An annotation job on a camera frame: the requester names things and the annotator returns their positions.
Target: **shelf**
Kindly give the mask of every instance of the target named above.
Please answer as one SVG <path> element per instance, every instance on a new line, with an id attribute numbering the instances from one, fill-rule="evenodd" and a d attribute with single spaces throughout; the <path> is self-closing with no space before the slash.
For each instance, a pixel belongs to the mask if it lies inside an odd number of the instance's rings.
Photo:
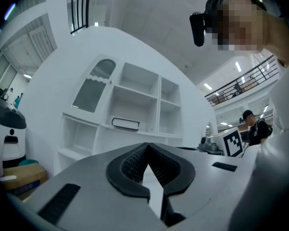
<path id="1" fill-rule="evenodd" d="M 174 137 L 182 135 L 180 106 L 164 100 L 160 101 L 158 132 Z"/>
<path id="2" fill-rule="evenodd" d="M 97 127 L 90 123 L 64 116 L 62 148 L 88 155 L 92 154 Z"/>
<path id="3" fill-rule="evenodd" d="M 161 99 L 160 104 L 160 110 L 165 112 L 172 112 L 181 108 L 179 105 L 163 99 Z"/>
<path id="4" fill-rule="evenodd" d="M 106 124 L 113 118 L 139 122 L 140 132 L 156 132 L 158 101 L 150 95 L 115 86 L 109 103 Z"/>
<path id="5" fill-rule="evenodd" d="M 125 63 L 119 79 L 121 86 L 158 96 L 158 75 L 144 68 Z"/>
<path id="6" fill-rule="evenodd" d="M 161 86 L 161 99 L 180 105 L 179 86 L 164 78 Z"/>
<path id="7" fill-rule="evenodd" d="M 141 131 L 131 131 L 131 130 L 128 130 L 128 129 L 117 128 L 115 126 L 107 125 L 107 124 L 102 124 L 101 126 L 104 127 L 104 128 L 107 128 L 107 129 L 113 129 L 113 130 L 116 130 L 116 131 L 119 131 L 119 132 L 127 132 L 127 133 L 132 133 L 132 134 L 140 134 L 140 135 L 161 137 L 161 138 L 174 138 L 174 139 L 182 139 L 183 138 L 183 136 L 176 136 L 176 135 L 168 134 L 168 133 L 156 134 L 156 133 L 148 133 L 148 132 L 141 132 Z"/>
<path id="8" fill-rule="evenodd" d="M 59 149 L 58 152 L 76 161 L 92 155 L 92 152 L 77 147 Z"/>
<path id="9" fill-rule="evenodd" d="M 114 94 L 121 100 L 141 106 L 151 105 L 153 101 L 157 100 L 157 98 L 153 97 L 152 95 L 117 85 L 114 87 Z"/>

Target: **person in background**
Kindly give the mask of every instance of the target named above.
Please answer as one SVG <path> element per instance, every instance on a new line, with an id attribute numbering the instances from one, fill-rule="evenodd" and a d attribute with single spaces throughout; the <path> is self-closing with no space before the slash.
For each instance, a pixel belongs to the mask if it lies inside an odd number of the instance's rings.
<path id="1" fill-rule="evenodd" d="M 269 137 L 269 127 L 263 119 L 257 120 L 251 110 L 246 110 L 243 113 L 245 124 L 250 127 L 249 129 L 249 146 L 256 144 L 263 144 Z"/>
<path id="2" fill-rule="evenodd" d="M 17 98 L 14 100 L 14 107 L 15 107 L 16 109 L 18 109 L 19 102 L 20 102 L 20 97 L 17 96 Z"/>
<path id="3" fill-rule="evenodd" d="M 5 102 L 8 102 L 8 101 L 9 101 L 9 97 L 10 97 L 10 95 L 12 94 L 12 92 L 13 92 L 13 88 L 11 88 L 11 89 L 9 89 L 9 90 L 6 91 L 6 93 L 5 93 L 4 97 L 3 97 L 3 100 L 4 100 Z"/>

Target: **cardboard box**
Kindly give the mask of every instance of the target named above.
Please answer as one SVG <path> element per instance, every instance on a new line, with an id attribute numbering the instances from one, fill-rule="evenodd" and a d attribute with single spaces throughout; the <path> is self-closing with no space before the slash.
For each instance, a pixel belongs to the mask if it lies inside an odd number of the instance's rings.
<path id="1" fill-rule="evenodd" d="M 28 198 L 48 179 L 46 170 L 38 163 L 5 168 L 3 171 L 3 176 L 15 175 L 17 177 L 15 180 L 3 181 L 2 184 L 7 192 L 21 200 Z"/>

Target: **arched cabinet door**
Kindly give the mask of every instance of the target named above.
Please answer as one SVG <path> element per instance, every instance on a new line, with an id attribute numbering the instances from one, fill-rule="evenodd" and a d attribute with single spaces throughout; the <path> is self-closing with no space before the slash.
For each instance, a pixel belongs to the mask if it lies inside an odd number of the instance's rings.
<path id="1" fill-rule="evenodd" d="M 99 55 L 88 66 L 75 86 L 64 113 L 84 121 L 101 124 L 107 102 L 124 62 Z"/>

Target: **white robot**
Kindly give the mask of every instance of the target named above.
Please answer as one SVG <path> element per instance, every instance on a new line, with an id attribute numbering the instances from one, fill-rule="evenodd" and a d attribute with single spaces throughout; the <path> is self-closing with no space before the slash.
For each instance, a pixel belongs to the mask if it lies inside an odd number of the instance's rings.
<path id="1" fill-rule="evenodd" d="M 25 117 L 0 99 L 0 155 L 3 167 L 15 167 L 26 158 Z"/>

